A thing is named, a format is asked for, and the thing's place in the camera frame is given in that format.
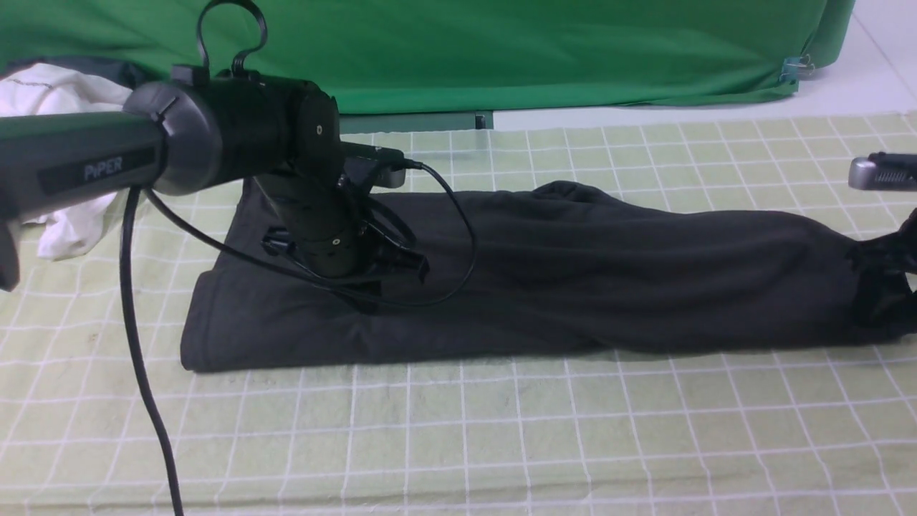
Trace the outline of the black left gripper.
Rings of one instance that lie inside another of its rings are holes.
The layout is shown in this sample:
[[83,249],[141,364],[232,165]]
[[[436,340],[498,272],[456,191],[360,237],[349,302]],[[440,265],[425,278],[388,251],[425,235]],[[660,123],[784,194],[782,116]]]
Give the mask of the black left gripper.
[[379,203],[346,179],[327,186],[316,178],[273,172],[259,174],[255,183],[279,220],[261,239],[266,254],[330,284],[396,277],[426,281],[430,265],[413,249],[413,233],[399,238],[380,224],[373,214]]

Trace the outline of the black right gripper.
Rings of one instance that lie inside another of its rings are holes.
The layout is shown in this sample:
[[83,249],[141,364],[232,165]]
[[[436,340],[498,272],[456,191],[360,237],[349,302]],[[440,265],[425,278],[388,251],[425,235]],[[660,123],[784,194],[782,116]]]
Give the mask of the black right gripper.
[[868,330],[915,330],[916,210],[897,231],[852,245],[845,258],[857,275],[850,319]]

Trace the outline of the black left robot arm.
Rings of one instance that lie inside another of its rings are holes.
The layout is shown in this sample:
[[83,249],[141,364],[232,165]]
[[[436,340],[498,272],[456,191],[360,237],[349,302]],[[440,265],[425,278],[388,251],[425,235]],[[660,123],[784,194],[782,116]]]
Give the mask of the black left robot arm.
[[2,288],[19,284],[19,225],[132,187],[187,196],[252,178],[278,216],[261,245],[321,285],[429,271],[413,232],[370,195],[402,185],[399,150],[344,143],[314,82],[177,66],[121,111],[2,120]]

